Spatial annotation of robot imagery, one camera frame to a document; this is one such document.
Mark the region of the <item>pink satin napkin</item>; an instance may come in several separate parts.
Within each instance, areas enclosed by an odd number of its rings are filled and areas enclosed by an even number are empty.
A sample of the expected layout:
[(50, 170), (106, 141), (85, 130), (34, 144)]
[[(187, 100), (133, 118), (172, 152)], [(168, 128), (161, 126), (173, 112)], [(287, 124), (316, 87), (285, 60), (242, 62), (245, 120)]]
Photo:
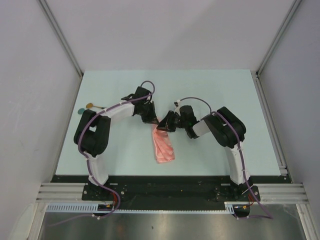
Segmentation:
[(169, 135), (166, 131), (157, 129), (157, 125), (152, 125), (151, 131), (155, 160), (158, 164), (169, 163), (175, 160), (175, 152)]

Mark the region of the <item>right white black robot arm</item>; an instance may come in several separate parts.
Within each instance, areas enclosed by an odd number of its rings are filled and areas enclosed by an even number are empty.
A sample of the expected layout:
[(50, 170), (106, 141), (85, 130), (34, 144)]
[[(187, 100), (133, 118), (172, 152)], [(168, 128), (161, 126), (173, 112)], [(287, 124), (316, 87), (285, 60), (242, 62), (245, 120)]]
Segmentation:
[(227, 155), (229, 176), (235, 184), (230, 188), (231, 196), (237, 201), (242, 201), (248, 196), (249, 189), (246, 185), (249, 185), (251, 175), (246, 169), (243, 151), (247, 129), (227, 107), (223, 106), (198, 120), (190, 105), (179, 106), (174, 111), (170, 110), (156, 129), (170, 133), (176, 129), (184, 129), (191, 139), (211, 133), (224, 147)]

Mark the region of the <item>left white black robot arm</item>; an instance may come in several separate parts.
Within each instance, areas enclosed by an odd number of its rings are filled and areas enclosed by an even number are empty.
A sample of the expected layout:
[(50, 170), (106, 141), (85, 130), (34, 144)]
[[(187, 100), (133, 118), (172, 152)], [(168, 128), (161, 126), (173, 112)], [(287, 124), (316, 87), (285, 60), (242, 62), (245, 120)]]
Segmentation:
[(73, 141), (86, 160), (88, 180), (95, 185), (93, 194), (98, 199), (105, 200), (111, 193), (111, 188), (105, 184), (109, 175), (104, 161), (99, 159), (108, 146), (111, 126), (135, 115), (139, 115), (145, 124), (158, 124), (152, 100), (154, 92), (140, 85), (135, 93), (123, 97), (109, 108), (99, 112), (90, 109), (83, 112)]

